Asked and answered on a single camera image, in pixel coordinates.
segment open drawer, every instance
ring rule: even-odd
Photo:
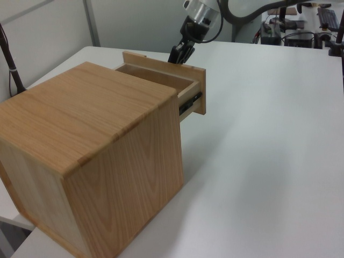
[[[167,63],[127,51],[123,52],[123,60],[116,71],[177,90],[180,121],[192,112],[205,114],[205,69]]]

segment white table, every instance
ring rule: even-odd
[[[113,68],[121,50],[84,48],[39,82],[84,61]],[[181,123],[185,186],[120,258],[342,258],[341,60],[212,42],[188,64],[207,69],[207,114]],[[71,255],[35,229],[13,257]]]

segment wooden box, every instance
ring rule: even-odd
[[[117,256],[183,184],[179,114],[205,71],[124,60],[118,71],[83,63],[0,104],[11,198],[77,257]],[[204,101],[187,106],[204,113]]]

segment computer keyboard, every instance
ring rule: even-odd
[[[339,22],[333,10],[318,8],[318,15],[321,27],[327,23],[330,31],[337,32],[339,30]]]

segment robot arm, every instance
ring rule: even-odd
[[[305,0],[187,0],[184,2],[188,16],[182,28],[182,40],[174,46],[168,62],[185,63],[195,51],[195,43],[208,43],[221,32],[224,19],[234,25],[243,25],[270,9],[309,2]],[[336,3],[343,0],[322,0]],[[211,40],[203,41],[208,30],[220,17],[221,26],[218,34]]]

